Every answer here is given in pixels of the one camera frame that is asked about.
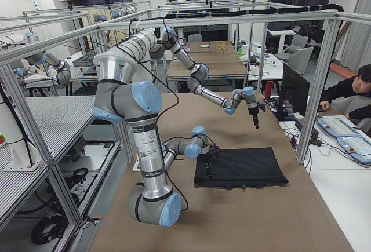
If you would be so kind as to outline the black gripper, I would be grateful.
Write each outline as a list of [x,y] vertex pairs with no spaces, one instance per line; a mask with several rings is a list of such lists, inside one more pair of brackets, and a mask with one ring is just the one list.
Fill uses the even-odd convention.
[[211,164],[213,157],[214,157],[214,152],[212,151],[209,151],[205,154],[200,154],[199,156],[201,162],[204,164],[205,174],[208,178],[210,177],[210,164]]
[[255,101],[247,101],[247,107],[248,112],[251,116],[253,116],[253,122],[257,129],[259,129],[259,119],[258,119],[258,113],[259,113],[259,107]]

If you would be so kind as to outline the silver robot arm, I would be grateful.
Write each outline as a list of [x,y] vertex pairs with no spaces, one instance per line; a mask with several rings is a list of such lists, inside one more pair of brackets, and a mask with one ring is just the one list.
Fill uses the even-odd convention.
[[161,36],[162,39],[155,38],[153,41],[146,43],[140,50],[148,53],[152,59],[162,55],[165,50],[170,50],[175,58],[189,70],[190,76],[188,77],[187,85],[190,91],[221,106],[229,115],[235,112],[242,100],[246,101],[248,112],[253,118],[254,125],[257,129],[259,128],[259,103],[256,101],[255,92],[252,87],[233,90],[232,99],[230,100],[207,89],[203,83],[209,76],[208,67],[205,64],[197,63],[193,60],[185,48],[178,43],[174,32],[164,28],[161,31]]
[[129,195],[129,214],[138,222],[171,227],[180,216],[182,198],[168,182],[166,172],[179,155],[190,159],[207,155],[210,144],[206,132],[197,127],[191,138],[163,146],[157,126],[161,92],[150,81],[132,81],[136,61],[109,52],[95,56],[93,61],[99,80],[95,117],[125,122],[133,130],[142,181]]

